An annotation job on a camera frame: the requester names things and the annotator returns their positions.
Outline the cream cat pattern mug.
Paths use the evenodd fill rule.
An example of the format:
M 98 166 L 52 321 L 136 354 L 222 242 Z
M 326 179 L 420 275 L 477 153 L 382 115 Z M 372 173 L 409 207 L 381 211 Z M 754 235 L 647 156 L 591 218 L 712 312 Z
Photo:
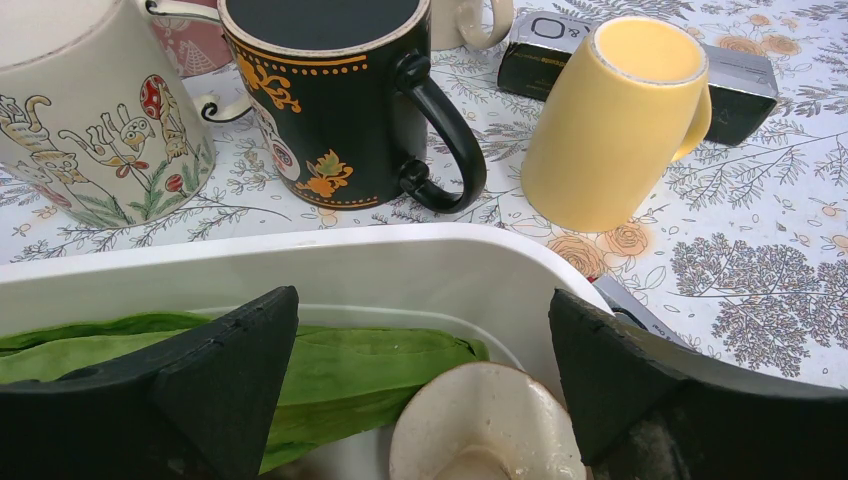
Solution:
M 249 111 L 190 95 L 154 18 L 218 23 L 182 1 L 5 1 L 1 163 L 74 220 L 125 228 L 187 203 L 216 161 L 210 125 Z

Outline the pink patterned mug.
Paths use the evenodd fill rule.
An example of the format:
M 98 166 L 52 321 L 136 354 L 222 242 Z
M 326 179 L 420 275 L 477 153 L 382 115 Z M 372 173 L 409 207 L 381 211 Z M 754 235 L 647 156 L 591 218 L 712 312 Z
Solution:
M 232 53 L 218 23 L 187 16 L 154 15 L 152 27 L 182 78 L 211 73 L 232 61 Z

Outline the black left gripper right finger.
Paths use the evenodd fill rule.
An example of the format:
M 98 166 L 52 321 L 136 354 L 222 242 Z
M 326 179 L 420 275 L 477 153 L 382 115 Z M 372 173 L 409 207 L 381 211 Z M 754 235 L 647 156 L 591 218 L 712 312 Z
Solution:
M 740 368 L 557 290 L 549 325 L 597 479 L 843 479 L 847 394 Z

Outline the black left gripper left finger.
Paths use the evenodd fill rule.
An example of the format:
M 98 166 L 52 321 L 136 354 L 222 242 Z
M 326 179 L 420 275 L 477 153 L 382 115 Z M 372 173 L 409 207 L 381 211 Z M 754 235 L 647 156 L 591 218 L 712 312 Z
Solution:
M 297 290 L 110 359 L 1 386 L 5 479 L 253 479 L 298 328 Z

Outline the plain yellow mug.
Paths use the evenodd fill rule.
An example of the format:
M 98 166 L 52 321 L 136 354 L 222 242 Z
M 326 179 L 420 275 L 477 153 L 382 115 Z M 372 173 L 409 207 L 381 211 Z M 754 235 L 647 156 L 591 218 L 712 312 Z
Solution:
M 604 232 L 626 223 L 666 168 L 706 137 L 709 59 L 684 29 L 624 16 L 596 26 L 547 97 L 521 168 L 551 223 Z

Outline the black orange floral mug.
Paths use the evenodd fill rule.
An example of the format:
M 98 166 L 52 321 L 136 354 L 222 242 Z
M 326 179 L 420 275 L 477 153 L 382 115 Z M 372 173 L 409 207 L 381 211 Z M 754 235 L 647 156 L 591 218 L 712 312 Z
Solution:
M 223 31 L 285 186 L 364 209 L 467 208 L 482 150 L 430 74 L 426 1 L 221 1 Z

